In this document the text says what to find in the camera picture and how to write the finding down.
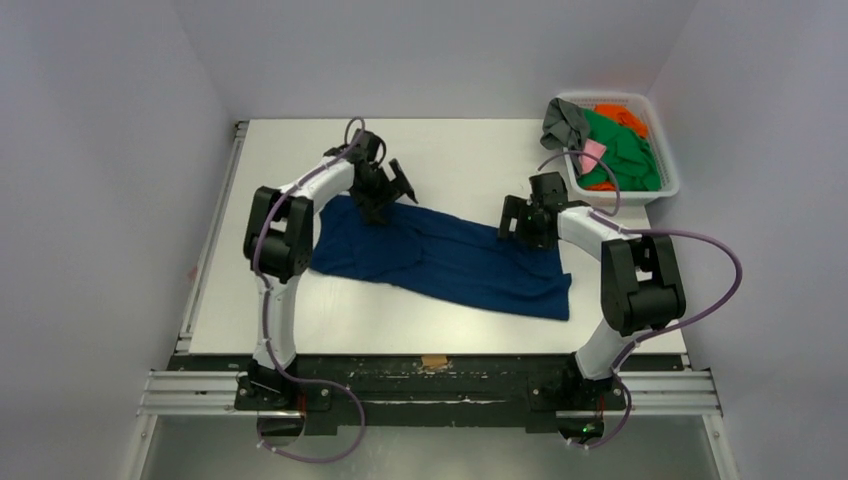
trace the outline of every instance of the clothing pile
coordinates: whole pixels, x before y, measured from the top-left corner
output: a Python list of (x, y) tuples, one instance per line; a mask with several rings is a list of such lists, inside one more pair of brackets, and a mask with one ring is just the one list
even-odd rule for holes
[[(646, 138), (648, 127), (627, 108), (599, 104), (581, 108), (561, 98), (548, 104), (542, 122), (542, 146), (577, 150), (599, 157), (615, 174), (622, 191), (662, 187), (657, 162)], [(572, 154), (577, 184), (586, 190), (615, 190), (609, 175), (587, 155)]]

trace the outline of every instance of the gray cloth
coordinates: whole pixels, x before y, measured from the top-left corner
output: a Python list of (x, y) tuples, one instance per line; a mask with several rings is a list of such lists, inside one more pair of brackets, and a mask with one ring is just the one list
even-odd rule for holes
[[(542, 120), (542, 138), (539, 142), (548, 150), (567, 148), (583, 150), (589, 138), (589, 122), (583, 115), (583, 109), (561, 98), (555, 98), (548, 104), (545, 119)], [(571, 161), (580, 172), (580, 155), (571, 155)]]

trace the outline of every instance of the orange cloth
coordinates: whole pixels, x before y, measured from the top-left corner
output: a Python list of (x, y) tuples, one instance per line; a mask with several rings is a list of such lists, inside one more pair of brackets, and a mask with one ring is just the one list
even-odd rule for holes
[(615, 185), (612, 182), (601, 182), (595, 185), (589, 185), (586, 187), (586, 190), (591, 190), (593, 192), (614, 192)]
[(601, 103), (595, 106), (595, 113), (611, 118), (621, 126), (631, 128), (642, 138), (648, 138), (648, 127), (625, 107)]

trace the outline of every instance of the pink cloth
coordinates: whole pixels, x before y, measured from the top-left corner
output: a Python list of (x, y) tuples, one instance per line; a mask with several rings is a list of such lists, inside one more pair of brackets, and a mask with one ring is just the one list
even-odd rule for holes
[[(604, 152), (607, 151), (607, 146), (602, 143), (598, 143), (592, 139), (587, 139), (586, 146), (583, 147), (583, 151), (592, 154), (598, 158), (601, 158), (604, 156)], [(597, 164), (598, 162), (596, 162), (595, 159), (590, 158), (586, 155), (580, 155), (580, 174), (586, 175), (587, 173), (591, 172)]]

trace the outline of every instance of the green cloth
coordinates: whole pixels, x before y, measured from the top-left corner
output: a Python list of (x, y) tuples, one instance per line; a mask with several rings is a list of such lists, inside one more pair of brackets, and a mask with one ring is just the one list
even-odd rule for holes
[[(584, 108), (583, 115), (589, 122), (589, 138), (606, 145), (601, 160), (613, 171), (622, 191), (657, 191), (662, 187), (657, 161), (648, 142), (630, 128), (591, 110)], [(607, 172), (595, 167), (578, 178), (577, 184), (586, 188), (608, 180)]]

